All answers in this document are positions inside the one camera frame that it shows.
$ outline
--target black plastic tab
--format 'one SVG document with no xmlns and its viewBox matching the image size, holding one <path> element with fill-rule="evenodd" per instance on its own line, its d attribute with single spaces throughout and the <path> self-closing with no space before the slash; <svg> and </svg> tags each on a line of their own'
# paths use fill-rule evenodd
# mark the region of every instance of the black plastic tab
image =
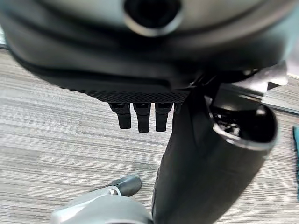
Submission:
<svg viewBox="0 0 299 224">
<path fill-rule="evenodd" d="M 138 131 L 146 133 L 150 131 L 150 104 L 133 104 L 137 114 Z"/>
<path fill-rule="evenodd" d="M 174 113 L 176 115 L 179 115 L 179 113 L 181 112 L 181 108 L 182 108 L 182 103 L 175 103 L 174 104 Z"/>
<path fill-rule="evenodd" d="M 121 129 L 131 128 L 131 110 L 130 104 L 111 104 L 110 108 L 117 114 L 118 122 Z"/>
<path fill-rule="evenodd" d="M 165 132 L 168 113 L 171 111 L 173 103 L 155 104 L 156 108 L 156 131 Z"/>
</svg>

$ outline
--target metal bracket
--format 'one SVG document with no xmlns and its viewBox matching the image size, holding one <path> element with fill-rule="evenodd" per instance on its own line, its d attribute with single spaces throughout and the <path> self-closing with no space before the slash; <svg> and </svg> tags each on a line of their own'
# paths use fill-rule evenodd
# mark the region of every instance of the metal bracket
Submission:
<svg viewBox="0 0 299 224">
<path fill-rule="evenodd" d="M 283 85 L 287 85 L 284 61 L 240 82 L 221 83 L 212 106 L 227 111 L 257 110 L 268 90 Z"/>
</svg>

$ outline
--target gray carpet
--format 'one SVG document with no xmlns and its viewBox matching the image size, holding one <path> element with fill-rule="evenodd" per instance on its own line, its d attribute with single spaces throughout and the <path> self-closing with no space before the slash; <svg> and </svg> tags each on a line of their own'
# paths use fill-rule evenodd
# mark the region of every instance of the gray carpet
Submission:
<svg viewBox="0 0 299 224">
<path fill-rule="evenodd" d="M 299 111 L 299 80 L 265 102 Z M 292 126 L 299 117 L 277 112 L 280 141 L 235 205 L 217 222 L 299 223 Z M 129 174 L 142 178 L 135 199 L 150 209 L 160 159 L 171 133 L 118 128 L 105 103 L 61 90 L 19 67 L 0 50 L 0 224 L 48 223 L 69 200 Z"/>
</svg>

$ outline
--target gray plastic part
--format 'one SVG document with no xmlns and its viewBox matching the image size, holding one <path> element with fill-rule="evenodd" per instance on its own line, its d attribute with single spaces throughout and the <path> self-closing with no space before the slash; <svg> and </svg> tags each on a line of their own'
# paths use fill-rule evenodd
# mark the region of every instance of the gray plastic part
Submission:
<svg viewBox="0 0 299 224">
<path fill-rule="evenodd" d="M 52 213 L 50 224 L 151 224 L 151 215 L 116 186 L 92 191 Z"/>
</svg>

